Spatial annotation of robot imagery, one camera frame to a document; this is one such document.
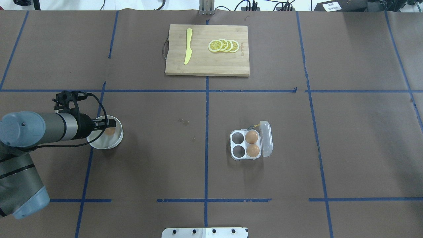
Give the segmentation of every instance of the egg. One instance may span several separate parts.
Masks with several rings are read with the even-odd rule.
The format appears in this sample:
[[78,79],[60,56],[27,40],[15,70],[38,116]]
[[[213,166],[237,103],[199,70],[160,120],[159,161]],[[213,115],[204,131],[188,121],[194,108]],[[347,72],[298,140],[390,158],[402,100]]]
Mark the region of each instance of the egg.
[[115,127],[110,127],[110,128],[106,128],[106,130],[104,131],[104,133],[108,136],[112,136],[116,131]]
[[258,140],[258,133],[255,130],[251,130],[247,132],[247,134],[245,135],[245,141],[248,142],[249,144],[254,144],[257,142],[257,140]]
[[255,158],[258,156],[259,153],[260,148],[257,145],[252,144],[247,148],[247,155],[250,157]]

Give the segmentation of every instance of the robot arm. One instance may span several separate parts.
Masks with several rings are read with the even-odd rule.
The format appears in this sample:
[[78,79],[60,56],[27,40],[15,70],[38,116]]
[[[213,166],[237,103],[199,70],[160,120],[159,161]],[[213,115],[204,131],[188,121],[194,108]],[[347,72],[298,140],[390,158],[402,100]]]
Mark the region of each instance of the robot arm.
[[94,96],[99,102],[90,93],[63,91],[53,99],[56,113],[23,111],[9,113],[0,121],[0,216],[13,214],[16,219],[21,219],[41,210],[50,202],[29,155],[30,151],[40,147],[85,145],[89,142],[76,146],[39,146],[86,138],[94,130],[104,132],[106,128],[116,127],[113,119],[93,120],[80,113],[77,102],[88,96]]

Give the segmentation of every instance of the white bowl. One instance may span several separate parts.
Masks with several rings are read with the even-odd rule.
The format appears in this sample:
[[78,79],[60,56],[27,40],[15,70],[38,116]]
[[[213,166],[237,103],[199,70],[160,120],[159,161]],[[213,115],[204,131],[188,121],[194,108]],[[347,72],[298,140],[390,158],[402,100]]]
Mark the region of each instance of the white bowl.
[[[124,130],[122,128],[121,122],[114,116],[107,116],[108,119],[115,119],[116,121],[116,131],[113,135],[107,135],[105,132],[103,135],[100,136],[96,141],[90,143],[90,145],[95,149],[112,149],[119,145],[124,137]],[[104,116],[99,116],[96,119],[104,119]],[[87,141],[94,140],[99,134],[101,130],[94,130],[91,134],[87,137]]]

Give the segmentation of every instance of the water stain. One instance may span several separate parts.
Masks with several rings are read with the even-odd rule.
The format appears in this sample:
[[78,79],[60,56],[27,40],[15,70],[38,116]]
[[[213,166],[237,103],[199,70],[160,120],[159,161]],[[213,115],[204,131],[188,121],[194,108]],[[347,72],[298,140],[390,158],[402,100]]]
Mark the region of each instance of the water stain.
[[184,126],[188,126],[190,124],[190,121],[181,118],[178,119],[178,122],[181,122]]

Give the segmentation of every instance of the sticker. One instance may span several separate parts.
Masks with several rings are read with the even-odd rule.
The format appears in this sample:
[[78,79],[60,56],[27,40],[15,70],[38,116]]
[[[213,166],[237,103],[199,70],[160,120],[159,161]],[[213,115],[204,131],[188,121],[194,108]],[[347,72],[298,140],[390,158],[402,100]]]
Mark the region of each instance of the sticker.
[[322,6],[326,11],[337,11],[342,9],[338,2],[326,3],[322,4]]

